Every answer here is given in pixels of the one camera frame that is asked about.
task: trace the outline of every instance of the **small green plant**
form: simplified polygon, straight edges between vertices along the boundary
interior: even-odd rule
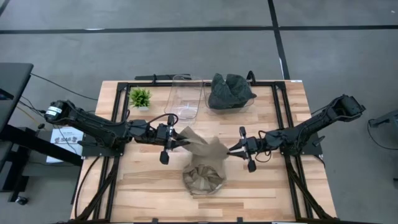
[[[145,89],[140,89],[140,88],[136,88],[133,89],[132,91],[130,91],[130,99],[131,105],[134,105],[134,107],[140,107],[140,106],[149,106],[149,98],[152,95],[150,94],[149,90],[145,90]]]

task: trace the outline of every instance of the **chair wheel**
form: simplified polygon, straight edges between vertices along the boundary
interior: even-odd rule
[[[18,198],[15,202],[17,202],[20,205],[26,205],[26,203],[28,202],[28,199],[25,197],[18,196]]]

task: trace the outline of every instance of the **black desk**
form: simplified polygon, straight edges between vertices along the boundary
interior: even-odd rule
[[[0,63],[0,190],[14,192],[9,201],[15,202],[18,192],[25,189],[28,177],[22,171],[35,150],[73,165],[83,161],[79,155],[38,138],[29,128],[8,124],[30,79],[33,65],[29,63]]]

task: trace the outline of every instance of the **white plant pot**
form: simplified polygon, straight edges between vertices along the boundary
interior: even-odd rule
[[[147,106],[139,106],[138,110],[139,111],[149,111],[149,108]]]

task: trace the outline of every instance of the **potted plant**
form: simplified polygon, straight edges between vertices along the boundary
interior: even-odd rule
[[[138,108],[140,111],[147,111],[149,110],[149,98],[152,95],[150,94],[149,90],[145,89],[140,89],[140,88],[135,88],[132,91],[130,91],[130,99],[131,102],[130,104],[133,105],[134,107]]]

